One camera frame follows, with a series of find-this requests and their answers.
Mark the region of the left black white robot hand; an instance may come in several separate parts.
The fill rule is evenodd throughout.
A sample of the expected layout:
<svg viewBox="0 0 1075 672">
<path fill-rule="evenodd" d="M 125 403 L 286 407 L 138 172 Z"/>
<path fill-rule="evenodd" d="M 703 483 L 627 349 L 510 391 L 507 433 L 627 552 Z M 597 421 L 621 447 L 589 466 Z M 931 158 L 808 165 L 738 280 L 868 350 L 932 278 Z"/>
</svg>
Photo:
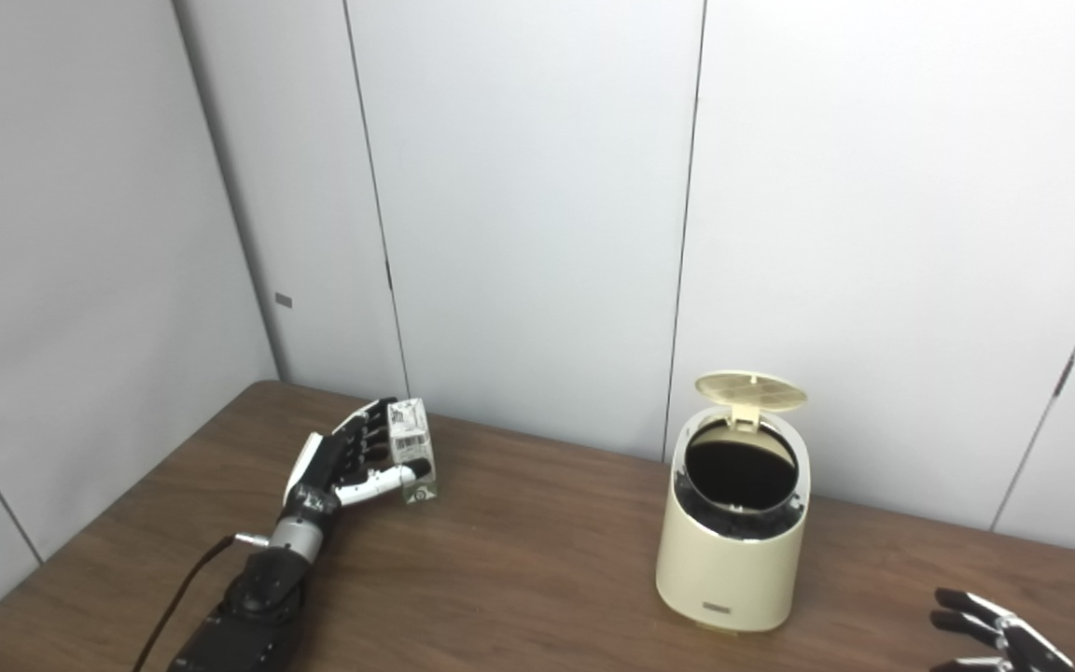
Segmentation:
<svg viewBox="0 0 1075 672">
<path fill-rule="evenodd" d="M 377 399 L 328 434 L 312 433 L 290 471 L 281 515 L 328 526 L 384 494 L 408 505 L 438 496 L 434 442 L 421 399 Z"/>
</svg>

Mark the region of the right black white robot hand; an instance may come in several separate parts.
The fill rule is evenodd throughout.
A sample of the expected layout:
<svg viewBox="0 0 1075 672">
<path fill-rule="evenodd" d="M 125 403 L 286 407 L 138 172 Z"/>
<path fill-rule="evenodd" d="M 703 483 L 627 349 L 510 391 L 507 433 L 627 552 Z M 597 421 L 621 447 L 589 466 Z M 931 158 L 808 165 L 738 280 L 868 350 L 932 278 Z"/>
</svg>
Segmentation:
<svg viewBox="0 0 1075 672">
<path fill-rule="evenodd" d="M 938 587 L 938 607 L 929 621 L 940 631 L 969 637 L 995 654 L 984 658 L 955 658 L 933 671 L 1075 671 L 1067 656 L 1010 609 L 977 594 Z"/>
</svg>

